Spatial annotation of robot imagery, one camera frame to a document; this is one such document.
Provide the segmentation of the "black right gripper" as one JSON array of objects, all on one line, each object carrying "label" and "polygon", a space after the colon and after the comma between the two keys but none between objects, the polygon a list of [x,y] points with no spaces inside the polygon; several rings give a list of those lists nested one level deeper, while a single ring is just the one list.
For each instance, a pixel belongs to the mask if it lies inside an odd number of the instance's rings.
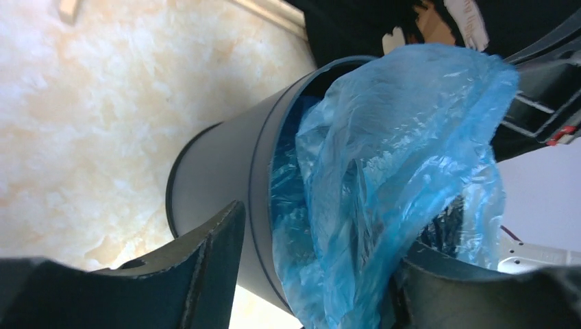
[{"label": "black right gripper", "polygon": [[506,61],[520,82],[491,141],[496,161],[580,137],[580,11]]}]

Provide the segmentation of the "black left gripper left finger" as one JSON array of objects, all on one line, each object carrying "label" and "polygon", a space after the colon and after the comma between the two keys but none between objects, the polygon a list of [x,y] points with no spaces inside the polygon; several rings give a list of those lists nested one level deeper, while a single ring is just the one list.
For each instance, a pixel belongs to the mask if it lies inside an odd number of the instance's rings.
[{"label": "black left gripper left finger", "polygon": [[227,328],[245,233],[232,202],[202,226],[117,269],[1,260],[2,328]]}]

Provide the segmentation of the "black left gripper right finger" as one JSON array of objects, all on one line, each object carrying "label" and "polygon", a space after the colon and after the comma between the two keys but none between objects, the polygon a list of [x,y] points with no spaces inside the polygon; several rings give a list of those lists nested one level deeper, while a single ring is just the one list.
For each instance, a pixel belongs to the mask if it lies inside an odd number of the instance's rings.
[{"label": "black left gripper right finger", "polygon": [[420,242],[390,281],[391,328],[579,328],[580,268],[507,274]]}]

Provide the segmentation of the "black trash bin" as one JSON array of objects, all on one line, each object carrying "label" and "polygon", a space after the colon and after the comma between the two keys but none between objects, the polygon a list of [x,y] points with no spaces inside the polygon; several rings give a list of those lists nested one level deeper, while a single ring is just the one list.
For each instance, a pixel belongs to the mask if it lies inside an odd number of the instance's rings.
[{"label": "black trash bin", "polygon": [[172,235],[199,227],[234,200],[244,203],[238,283],[284,311],[289,307],[273,265],[270,211],[271,162],[280,132],[300,97],[322,98],[334,80],[369,61],[369,56],[349,56],[303,76],[198,133],[172,166],[165,199]]}]

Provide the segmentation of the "blue plastic trash bag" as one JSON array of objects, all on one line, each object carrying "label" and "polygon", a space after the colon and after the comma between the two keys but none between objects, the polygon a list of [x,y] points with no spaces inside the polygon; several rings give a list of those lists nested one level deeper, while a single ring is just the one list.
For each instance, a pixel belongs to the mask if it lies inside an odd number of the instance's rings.
[{"label": "blue plastic trash bag", "polygon": [[505,192],[492,138],[519,74],[440,44],[394,49],[305,97],[273,158],[273,261],[306,328],[377,328],[412,243],[497,269]]}]

